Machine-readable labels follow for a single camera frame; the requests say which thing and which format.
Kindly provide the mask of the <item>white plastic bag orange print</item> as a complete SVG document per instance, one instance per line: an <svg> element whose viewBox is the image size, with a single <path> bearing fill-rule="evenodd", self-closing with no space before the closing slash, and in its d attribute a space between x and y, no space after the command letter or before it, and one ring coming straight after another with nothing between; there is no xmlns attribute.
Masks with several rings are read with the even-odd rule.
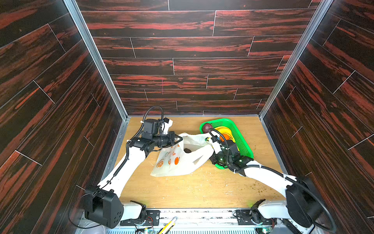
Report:
<svg viewBox="0 0 374 234"><path fill-rule="evenodd" d="M183 140L173 147L160 151L157 162L151 172L153 177L184 176L194 172L213 155L213 148L205 141L208 134L190 135L181 133Z"/></svg>

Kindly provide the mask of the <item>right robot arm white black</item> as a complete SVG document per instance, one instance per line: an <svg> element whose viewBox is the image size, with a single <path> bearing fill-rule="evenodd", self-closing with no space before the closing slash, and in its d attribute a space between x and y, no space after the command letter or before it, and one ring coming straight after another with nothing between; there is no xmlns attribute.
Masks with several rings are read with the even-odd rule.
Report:
<svg viewBox="0 0 374 234"><path fill-rule="evenodd" d="M222 162L233 173L255 179L285 197L284 201L261 199L252 205L250 217L253 223L263 224L269 219L289 219L305 228L316 226L332 234L336 232L337 225L311 181L283 174L240 156L232 141L208 137L206 142L214 149L213 162Z"/></svg>

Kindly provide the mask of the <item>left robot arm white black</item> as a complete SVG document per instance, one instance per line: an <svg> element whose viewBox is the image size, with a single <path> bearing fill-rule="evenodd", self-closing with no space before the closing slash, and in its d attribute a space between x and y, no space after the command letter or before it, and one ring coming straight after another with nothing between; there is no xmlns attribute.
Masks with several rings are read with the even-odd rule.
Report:
<svg viewBox="0 0 374 234"><path fill-rule="evenodd" d="M141 216L142 204L131 202L126 211L119 199L126 183L155 148L168 148L182 140L173 131L160 135L142 133L140 137L129 140L120 163L98 185L86 189L82 197L85 218L112 229L122 220Z"/></svg>

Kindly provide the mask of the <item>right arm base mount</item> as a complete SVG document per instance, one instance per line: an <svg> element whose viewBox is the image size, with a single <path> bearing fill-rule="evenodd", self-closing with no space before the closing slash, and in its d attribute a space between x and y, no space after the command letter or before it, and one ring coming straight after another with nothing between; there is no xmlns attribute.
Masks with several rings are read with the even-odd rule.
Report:
<svg viewBox="0 0 374 234"><path fill-rule="evenodd" d="M265 199L257 201L250 209L238 209L233 212L239 225L272 225L274 227L277 221L273 218L265 218L259 211L259 206L265 202Z"/></svg>

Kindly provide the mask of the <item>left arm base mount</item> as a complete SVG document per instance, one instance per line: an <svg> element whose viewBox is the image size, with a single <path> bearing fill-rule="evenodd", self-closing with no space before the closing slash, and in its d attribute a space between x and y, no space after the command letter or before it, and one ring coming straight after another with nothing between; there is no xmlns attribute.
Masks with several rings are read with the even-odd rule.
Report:
<svg viewBox="0 0 374 234"><path fill-rule="evenodd" d="M160 214L160 210L148 210L145 204L131 200L124 204L120 226L158 226Z"/></svg>

